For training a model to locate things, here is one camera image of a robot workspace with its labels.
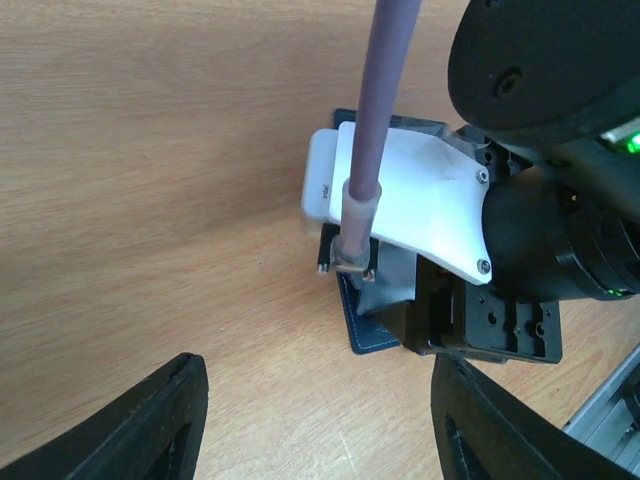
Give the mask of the blue card holder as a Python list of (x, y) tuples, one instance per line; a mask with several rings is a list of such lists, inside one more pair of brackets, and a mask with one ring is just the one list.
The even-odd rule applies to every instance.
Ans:
[(403, 308), (415, 299), (417, 255), (390, 245), (380, 250), (380, 267), (374, 282), (346, 273), (336, 275), (350, 347), (357, 355), (399, 346), (401, 341), (376, 315), (385, 310), (402, 314)]

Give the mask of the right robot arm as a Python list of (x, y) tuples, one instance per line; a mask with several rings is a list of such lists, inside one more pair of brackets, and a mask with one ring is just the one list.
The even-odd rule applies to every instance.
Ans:
[(419, 259), (400, 330), (418, 354), (556, 363), (564, 300), (639, 292), (639, 5), (472, 1), (448, 90), (484, 142), (491, 281)]

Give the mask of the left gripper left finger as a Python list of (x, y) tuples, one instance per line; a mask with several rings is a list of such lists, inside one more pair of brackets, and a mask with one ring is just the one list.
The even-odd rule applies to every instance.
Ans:
[(3, 479), (192, 479), (208, 408), (204, 359), (182, 353), (82, 423), (1, 469)]

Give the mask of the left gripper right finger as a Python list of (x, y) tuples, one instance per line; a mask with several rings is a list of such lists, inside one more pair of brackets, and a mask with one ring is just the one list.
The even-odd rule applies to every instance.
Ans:
[(431, 413), (445, 479), (635, 477), (455, 356), (436, 356)]

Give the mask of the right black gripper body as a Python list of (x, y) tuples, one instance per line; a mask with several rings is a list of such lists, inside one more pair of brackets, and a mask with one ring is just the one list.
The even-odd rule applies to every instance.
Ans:
[(448, 353), (504, 363), (562, 359), (559, 303), (503, 299), (420, 257), (403, 344), (419, 354)]

